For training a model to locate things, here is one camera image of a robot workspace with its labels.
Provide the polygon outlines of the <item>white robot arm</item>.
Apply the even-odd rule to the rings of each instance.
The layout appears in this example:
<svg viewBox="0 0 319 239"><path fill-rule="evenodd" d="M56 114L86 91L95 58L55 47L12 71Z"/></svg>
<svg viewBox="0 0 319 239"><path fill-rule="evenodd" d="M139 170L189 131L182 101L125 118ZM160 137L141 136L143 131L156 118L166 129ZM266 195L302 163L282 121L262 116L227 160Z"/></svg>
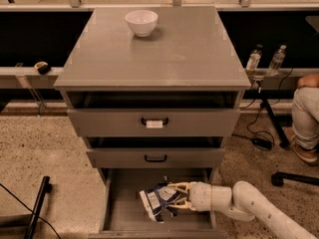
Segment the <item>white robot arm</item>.
<svg viewBox="0 0 319 239"><path fill-rule="evenodd" d="M257 218L278 239L317 239L301 225L273 205L256 187L246 181L236 182L232 188L203 182L170 183L165 192L186 195L174 208L192 211L217 211L241 221Z"/></svg>

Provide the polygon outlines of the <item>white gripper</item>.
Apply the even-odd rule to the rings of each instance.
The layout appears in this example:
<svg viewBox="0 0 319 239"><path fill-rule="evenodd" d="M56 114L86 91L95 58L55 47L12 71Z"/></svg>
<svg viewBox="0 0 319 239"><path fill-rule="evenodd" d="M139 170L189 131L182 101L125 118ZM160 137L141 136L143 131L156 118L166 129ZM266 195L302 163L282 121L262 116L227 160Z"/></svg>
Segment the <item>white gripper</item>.
<svg viewBox="0 0 319 239"><path fill-rule="evenodd" d="M188 199L183 197L174 201L170 207L175 209L189 209L191 211L210 211L212 206L212 186L203 182L178 182L167 185L176 191L188 194Z"/></svg>

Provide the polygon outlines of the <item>person hand on knee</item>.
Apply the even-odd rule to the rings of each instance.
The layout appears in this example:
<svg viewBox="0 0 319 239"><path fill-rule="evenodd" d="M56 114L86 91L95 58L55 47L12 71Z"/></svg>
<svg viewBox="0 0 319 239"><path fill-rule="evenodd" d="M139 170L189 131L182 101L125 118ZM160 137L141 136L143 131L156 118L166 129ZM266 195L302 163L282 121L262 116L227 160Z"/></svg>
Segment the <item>person hand on knee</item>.
<svg viewBox="0 0 319 239"><path fill-rule="evenodd" d="M319 88L319 74L311 74L300 78L297 88Z"/></svg>

